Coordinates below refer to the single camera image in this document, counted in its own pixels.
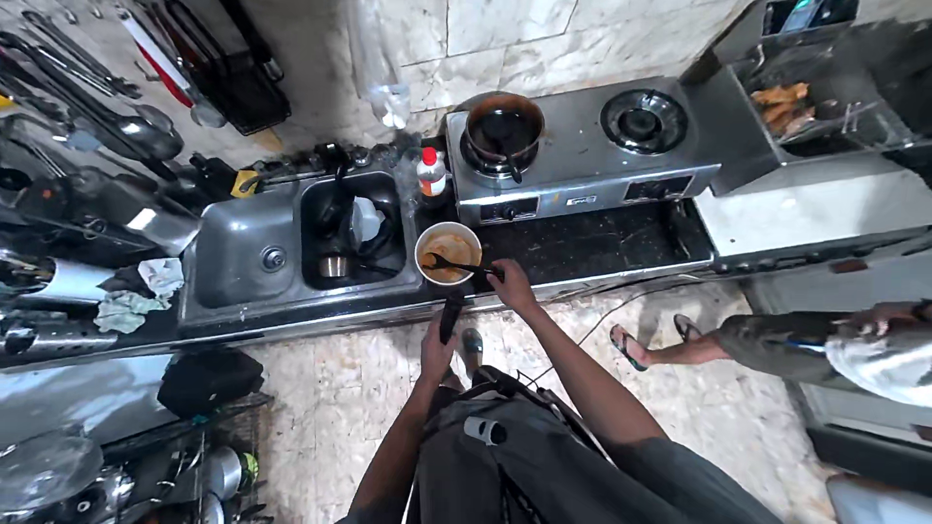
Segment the shorts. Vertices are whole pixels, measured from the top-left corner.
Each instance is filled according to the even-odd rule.
[[[472,387],[478,386],[479,384],[484,384],[486,382],[488,382],[488,379],[482,373],[476,372],[473,374]],[[459,396],[461,394],[462,392],[459,392],[453,388],[448,388],[446,386],[440,386],[437,388],[437,391],[435,391],[433,393],[433,397],[431,397],[431,406],[427,409],[427,420],[429,421],[433,418],[434,415],[440,413],[440,410],[444,407],[447,407],[459,400]]]
[[[836,321],[851,313],[796,311],[783,315],[735,315],[714,336],[738,364],[784,379],[860,391],[839,374],[825,353],[801,347],[822,346],[837,331]]]

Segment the sink drain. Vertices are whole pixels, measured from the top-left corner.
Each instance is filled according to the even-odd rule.
[[[285,250],[277,246],[269,246],[262,250],[262,269],[274,273],[283,268],[288,257]]]

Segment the hand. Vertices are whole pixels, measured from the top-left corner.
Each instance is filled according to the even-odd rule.
[[[517,262],[511,259],[496,260],[492,262],[492,266],[505,272],[505,282],[500,281],[495,275],[486,275],[486,279],[506,306],[520,315],[537,305],[537,298],[530,289],[528,276]]]
[[[861,335],[882,337],[890,329],[890,321],[913,323],[918,319],[912,315],[916,302],[880,302],[869,310],[858,311],[851,315],[846,324],[857,329]]]
[[[431,324],[427,326],[427,333],[420,342],[420,378],[427,380],[432,386],[440,385],[440,381],[450,367],[453,360],[453,349],[459,344],[459,336],[454,333],[446,345],[440,342],[440,313],[434,315]]]

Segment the electrical cable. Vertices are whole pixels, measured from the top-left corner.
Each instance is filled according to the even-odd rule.
[[[667,287],[662,287],[662,288],[660,288],[660,289],[652,289],[652,290],[650,290],[650,291],[645,291],[645,292],[643,292],[643,293],[638,293],[637,295],[634,295],[634,296],[632,296],[632,297],[626,299],[624,302],[622,302],[621,304],[615,306],[614,308],[612,308],[611,310],[609,310],[607,313],[605,313],[604,315],[602,315],[601,318],[599,318],[598,321],[596,321],[596,324],[592,326],[592,329],[590,329],[588,332],[586,332],[586,334],[583,335],[582,338],[580,338],[579,342],[576,342],[576,345],[577,345],[577,346],[582,346],[583,342],[585,342],[586,339],[589,338],[589,336],[592,335],[592,334],[596,331],[596,329],[598,329],[598,327],[599,327],[600,325],[602,325],[603,322],[605,322],[605,319],[609,318],[609,315],[611,315],[612,313],[614,313],[614,312],[617,311],[617,310],[620,310],[620,309],[623,308],[624,306],[627,306],[628,304],[634,302],[635,300],[638,300],[639,298],[643,298],[643,297],[645,297],[645,296],[647,296],[647,295],[652,295],[652,294],[654,294],[654,293],[662,293],[663,291],[671,291],[671,290],[677,289],[677,288],[679,288],[679,287],[686,287],[686,286],[688,286],[688,285],[697,285],[697,284],[699,284],[699,283],[704,283],[704,282],[678,283],[678,284],[675,284],[675,285],[670,285],[670,286],[667,286]],[[538,380],[540,380],[541,378],[543,378],[543,376],[546,375],[547,373],[550,373],[551,371],[553,371],[553,369],[554,369],[554,366],[551,365],[550,367],[548,367],[547,369],[545,369],[545,370],[543,371],[543,373],[540,373],[540,375],[538,375],[538,377],[537,377],[536,379],[534,379],[534,380],[532,380],[531,382],[529,382],[529,384],[537,383]]]

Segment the stainless steel stove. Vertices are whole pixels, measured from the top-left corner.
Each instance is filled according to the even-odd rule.
[[[719,170],[714,137],[675,78],[653,77],[534,99],[545,129],[521,184],[478,161],[446,116],[460,221],[471,227],[694,197]]]

